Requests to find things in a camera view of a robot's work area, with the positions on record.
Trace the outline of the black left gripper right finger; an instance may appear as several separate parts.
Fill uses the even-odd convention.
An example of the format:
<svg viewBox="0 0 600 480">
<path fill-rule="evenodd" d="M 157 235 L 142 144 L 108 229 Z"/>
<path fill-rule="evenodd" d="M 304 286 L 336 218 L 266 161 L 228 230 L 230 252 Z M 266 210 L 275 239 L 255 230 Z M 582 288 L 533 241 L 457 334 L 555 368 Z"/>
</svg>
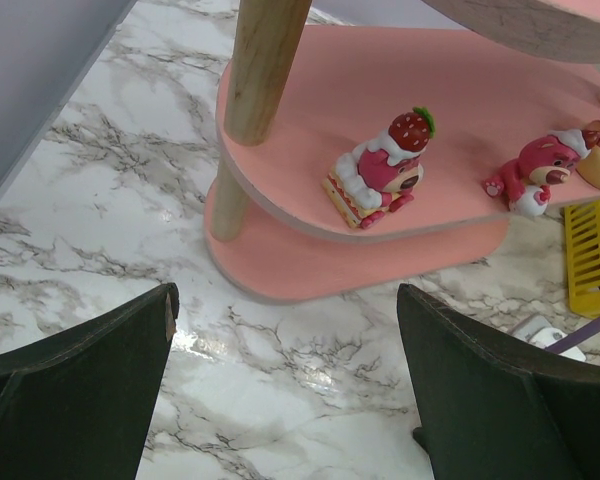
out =
<svg viewBox="0 0 600 480">
<path fill-rule="evenodd" d="M 529 345 L 414 285 L 397 317 L 437 479 L 600 479 L 600 366 Z"/>
</svg>

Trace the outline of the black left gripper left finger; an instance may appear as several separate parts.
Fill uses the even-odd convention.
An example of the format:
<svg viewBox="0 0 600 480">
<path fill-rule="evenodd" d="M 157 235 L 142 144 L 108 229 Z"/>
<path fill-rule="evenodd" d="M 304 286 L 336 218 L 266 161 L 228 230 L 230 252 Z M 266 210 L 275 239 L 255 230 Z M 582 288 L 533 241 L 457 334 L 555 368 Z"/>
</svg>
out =
<svg viewBox="0 0 600 480">
<path fill-rule="evenodd" d="M 0 479 L 135 478 L 178 317 L 159 285 L 0 355 Z"/>
</svg>

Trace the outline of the pink strawberry bear toy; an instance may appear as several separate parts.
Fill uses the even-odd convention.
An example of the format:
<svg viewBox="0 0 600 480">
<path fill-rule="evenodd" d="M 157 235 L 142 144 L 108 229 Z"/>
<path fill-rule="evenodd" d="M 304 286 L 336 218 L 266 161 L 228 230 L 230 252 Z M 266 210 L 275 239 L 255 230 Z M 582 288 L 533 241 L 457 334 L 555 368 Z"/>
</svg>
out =
<svg viewBox="0 0 600 480">
<path fill-rule="evenodd" d="M 551 187 L 567 182 L 578 163 L 597 145 L 595 130 L 552 130 L 525 145 L 518 156 L 482 182 L 491 198 L 504 198 L 511 212 L 528 217 L 545 213 Z"/>
</svg>

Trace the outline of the red white bow toy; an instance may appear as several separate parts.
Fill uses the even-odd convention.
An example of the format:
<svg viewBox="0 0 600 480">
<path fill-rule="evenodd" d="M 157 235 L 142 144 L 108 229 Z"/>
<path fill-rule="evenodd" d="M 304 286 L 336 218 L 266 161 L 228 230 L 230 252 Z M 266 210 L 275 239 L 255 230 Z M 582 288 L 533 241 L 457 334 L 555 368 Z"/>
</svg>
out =
<svg viewBox="0 0 600 480">
<path fill-rule="evenodd" d="M 420 157 L 435 132 L 429 110 L 414 107 L 336 160 L 322 186 L 350 228 L 368 229 L 413 200 L 424 176 Z"/>
</svg>

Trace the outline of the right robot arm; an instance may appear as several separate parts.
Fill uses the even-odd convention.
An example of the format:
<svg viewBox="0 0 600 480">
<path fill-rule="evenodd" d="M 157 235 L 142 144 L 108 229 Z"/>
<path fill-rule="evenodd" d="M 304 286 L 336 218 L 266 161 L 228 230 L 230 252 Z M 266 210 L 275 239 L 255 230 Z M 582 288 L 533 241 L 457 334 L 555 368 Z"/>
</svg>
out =
<svg viewBox="0 0 600 480">
<path fill-rule="evenodd" d="M 527 317 L 515 325 L 509 334 L 514 338 L 540 349 L 546 349 L 566 337 L 566 334 L 555 328 L 540 314 Z"/>
</svg>

